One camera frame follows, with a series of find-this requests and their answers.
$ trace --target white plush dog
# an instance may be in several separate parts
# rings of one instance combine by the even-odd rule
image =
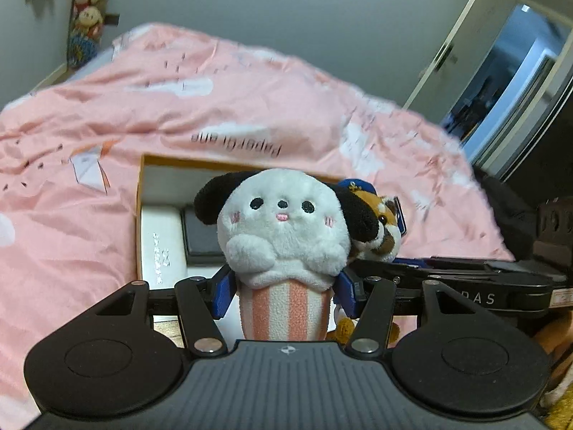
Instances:
[[[195,210],[203,223],[217,223],[240,281],[247,339],[323,339],[330,287],[351,239],[378,233],[372,209],[348,189],[291,169],[218,176],[198,193]]]

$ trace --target stuffed animal organizer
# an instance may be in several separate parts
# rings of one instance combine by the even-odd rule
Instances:
[[[68,67],[79,68],[97,56],[107,0],[74,0],[68,36]]]

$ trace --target bed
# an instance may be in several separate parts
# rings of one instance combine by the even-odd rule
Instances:
[[[273,147],[198,140],[208,133]],[[103,188],[77,179],[71,158],[86,152]],[[68,82],[0,114],[4,430],[38,412],[22,373],[33,344],[135,278],[143,152],[367,179],[400,198],[400,256],[511,258],[459,143],[438,127],[295,57],[140,26]]]

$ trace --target embroidered eye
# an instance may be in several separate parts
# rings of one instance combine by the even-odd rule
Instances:
[[[306,213],[312,213],[314,212],[314,205],[311,204],[309,201],[304,201],[303,204],[301,205],[301,207],[303,208],[303,210]]]
[[[263,201],[263,199],[261,199],[260,197],[256,197],[256,198],[254,198],[254,199],[251,201],[250,207],[251,207],[253,210],[258,210],[258,209],[260,209],[260,208],[263,206],[264,203],[265,203],[265,202]]]

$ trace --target wall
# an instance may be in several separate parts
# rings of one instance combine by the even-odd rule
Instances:
[[[468,0],[110,0],[104,43],[150,21],[302,57],[403,104]]]
[[[496,47],[513,58],[518,65],[525,59],[538,38],[543,38],[548,48],[559,54],[568,35],[567,28],[556,23],[563,32],[567,32],[567,35],[561,37],[560,34],[554,34],[545,17],[533,9],[522,11],[521,7],[522,5],[519,5],[512,12],[496,41]]]
[[[0,0],[0,108],[66,58],[72,0]]]

